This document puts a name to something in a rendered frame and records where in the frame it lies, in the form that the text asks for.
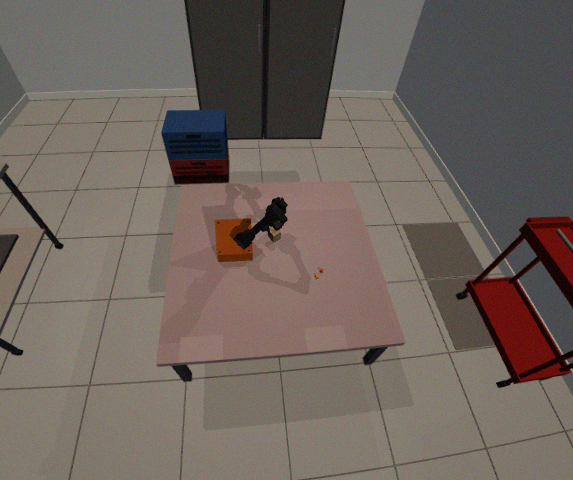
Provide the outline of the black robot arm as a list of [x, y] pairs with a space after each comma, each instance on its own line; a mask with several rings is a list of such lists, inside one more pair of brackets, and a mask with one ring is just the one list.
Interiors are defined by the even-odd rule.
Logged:
[[254, 227], [250, 230], [246, 229], [244, 232], [240, 232], [233, 239], [238, 246], [246, 249], [254, 240], [255, 235], [260, 232], [266, 225], [270, 223], [276, 231], [282, 228], [284, 225], [284, 220], [280, 220], [286, 213], [287, 203], [283, 198], [277, 197], [272, 199], [272, 204], [268, 205], [265, 211], [265, 217], [262, 218]]

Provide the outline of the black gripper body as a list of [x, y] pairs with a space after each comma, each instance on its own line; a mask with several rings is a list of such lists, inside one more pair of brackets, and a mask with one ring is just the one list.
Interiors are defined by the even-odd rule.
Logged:
[[[282, 219], [284, 220], [284, 222], [288, 221], [288, 219], [285, 215], [280, 220], [282, 220]], [[270, 223], [268, 225], [266, 225], [261, 231], [264, 232], [264, 231], [268, 230], [269, 226], [270, 226]]]

